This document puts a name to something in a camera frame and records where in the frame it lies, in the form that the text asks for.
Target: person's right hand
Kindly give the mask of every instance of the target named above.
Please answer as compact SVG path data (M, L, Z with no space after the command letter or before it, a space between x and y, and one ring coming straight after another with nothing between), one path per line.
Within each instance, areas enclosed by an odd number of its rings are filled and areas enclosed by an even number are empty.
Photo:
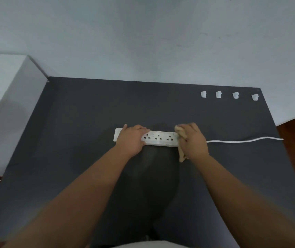
M178 125L185 130L187 139L180 137L179 144L184 154L191 160L203 158L208 154L206 138L195 123Z

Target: white power strip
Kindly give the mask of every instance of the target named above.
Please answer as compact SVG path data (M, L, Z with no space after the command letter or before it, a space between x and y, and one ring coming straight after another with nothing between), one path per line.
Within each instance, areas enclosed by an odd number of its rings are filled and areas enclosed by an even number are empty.
M116 128L113 141L116 142L122 128ZM165 131L149 131L149 133L142 136L142 141L147 145L155 146L178 146L178 134L176 132Z

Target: person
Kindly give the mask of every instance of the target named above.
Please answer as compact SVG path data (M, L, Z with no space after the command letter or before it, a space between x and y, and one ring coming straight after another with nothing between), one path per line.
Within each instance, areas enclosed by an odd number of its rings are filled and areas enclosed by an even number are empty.
M195 123L179 126L187 134L187 139L180 138L179 144L203 176L238 245L248 248L295 247L295 223L212 158L206 139ZM142 150L145 142L141 138L148 132L149 129L140 125L124 125L116 145L65 188L4 247L85 247L121 171L128 160ZM142 243L129 245L143 246ZM150 241L149 246L179 247L155 241Z

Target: power outlet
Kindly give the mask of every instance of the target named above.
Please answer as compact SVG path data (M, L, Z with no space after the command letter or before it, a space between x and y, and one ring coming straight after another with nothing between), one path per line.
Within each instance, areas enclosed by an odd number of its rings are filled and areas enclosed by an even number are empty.
M121 130L122 128L115 129L114 142L118 139ZM142 141L147 145L177 147L178 134L176 132L150 131L142 136Z

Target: black table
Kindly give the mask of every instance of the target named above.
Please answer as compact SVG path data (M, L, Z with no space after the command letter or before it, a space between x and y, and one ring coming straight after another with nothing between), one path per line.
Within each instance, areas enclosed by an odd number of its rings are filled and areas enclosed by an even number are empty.
M279 137L259 88L49 80L0 184L0 240L29 222L114 146L114 130L125 123L173 131L176 124L196 122L207 140ZM201 91L207 91L207 98ZM216 98L216 91L222 91L222 98ZM240 93L239 99L233 92ZM253 101L252 94L259 94L259 100ZM295 218L295 174L282 141L208 147L232 174ZM112 220L114 214L120 218L118 224ZM152 224L162 239L186 246L237 246L202 177L190 161L178 163L176 148L145 146L130 160L94 240L127 242L118 231L121 227L140 225L145 231Z

